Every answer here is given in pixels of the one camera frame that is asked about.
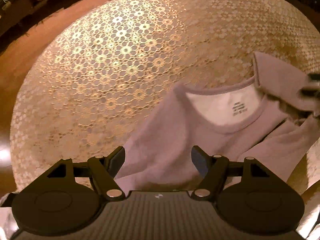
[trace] brown floor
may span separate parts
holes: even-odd
[[[37,57],[49,43],[72,22],[106,1],[107,0],[50,1],[47,7],[38,11],[35,15],[27,17],[21,22],[21,25],[15,26],[1,37],[0,112],[2,115],[0,117],[0,151],[4,148],[10,148],[9,132],[15,98],[22,85],[23,79]],[[311,18],[314,16],[310,11],[309,14]],[[312,19],[313,20],[310,20],[315,24],[320,18],[315,17]],[[0,166],[0,197],[6,192],[14,190],[15,183],[11,167],[1,168]],[[311,190],[304,193],[304,198],[309,199],[312,194],[313,191],[311,187]]]

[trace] ribbed gray panel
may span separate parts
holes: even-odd
[[[187,192],[132,192],[105,206],[94,223],[65,236],[21,233],[16,240],[302,240],[296,232],[252,236],[224,222],[209,202]]]

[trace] shiny table surface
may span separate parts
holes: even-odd
[[[20,88],[10,134],[17,188],[61,158],[83,162],[124,144],[177,80],[240,82],[255,50],[316,71],[319,41],[284,0],[106,2],[64,30]],[[320,179],[318,149],[307,156],[310,185]]]

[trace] table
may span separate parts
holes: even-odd
[[[316,71],[319,40],[284,0],[107,2],[63,31],[20,88],[10,134],[18,190],[61,158],[109,154],[177,80],[240,82],[252,75],[255,50]],[[319,179],[318,143],[307,155],[309,184]]]

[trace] white inner lining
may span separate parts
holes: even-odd
[[[216,125],[231,125],[243,121],[258,109],[263,98],[263,93],[254,84],[218,95],[186,95],[199,114]]]

